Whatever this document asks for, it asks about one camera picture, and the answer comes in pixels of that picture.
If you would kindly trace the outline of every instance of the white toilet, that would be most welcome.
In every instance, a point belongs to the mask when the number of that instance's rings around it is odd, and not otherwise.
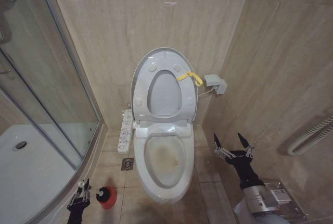
[[[175,203],[186,193],[194,164],[192,121],[198,89],[193,71],[178,51],[158,48],[137,66],[132,80],[134,155],[145,191],[160,203]]]

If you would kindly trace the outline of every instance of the glass shower door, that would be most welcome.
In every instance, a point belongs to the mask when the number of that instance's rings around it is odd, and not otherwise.
[[[56,125],[82,158],[99,119],[46,1],[0,0],[0,18],[3,54],[54,122],[40,125]]]
[[[24,79],[17,73],[15,67],[10,63],[10,59],[4,55],[1,48],[0,72],[2,93],[6,94],[26,114],[27,118],[40,128],[50,144],[73,169],[76,169],[81,164],[82,156],[80,156],[75,146],[68,142],[62,131],[57,128],[53,119],[31,92]]]
[[[0,72],[3,72],[3,66],[0,67]],[[14,73],[0,74],[0,80],[2,83],[11,81],[18,89],[21,88],[20,96],[27,102],[33,99]],[[29,105],[34,111],[34,103]],[[11,224],[25,223],[33,218],[57,196],[75,173],[1,88],[0,173],[0,222]]]

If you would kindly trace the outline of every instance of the floor drain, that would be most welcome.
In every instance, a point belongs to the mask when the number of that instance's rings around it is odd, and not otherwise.
[[[134,158],[124,158],[121,170],[133,170]]]
[[[27,145],[27,142],[26,141],[22,141],[22,142],[19,142],[18,144],[16,144],[15,148],[17,150],[20,150],[20,149],[24,148],[26,145]]]

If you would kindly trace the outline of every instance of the red plunger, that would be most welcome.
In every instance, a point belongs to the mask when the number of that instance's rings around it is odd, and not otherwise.
[[[96,199],[103,209],[110,209],[116,203],[117,193],[110,186],[104,186],[103,188],[99,189],[99,193],[96,194]]]

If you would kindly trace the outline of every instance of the bidet control panel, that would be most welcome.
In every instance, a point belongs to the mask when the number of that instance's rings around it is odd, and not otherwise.
[[[121,124],[121,131],[118,142],[118,153],[127,154],[130,150],[130,143],[132,137],[133,116],[132,110],[127,109],[124,112],[123,122]]]

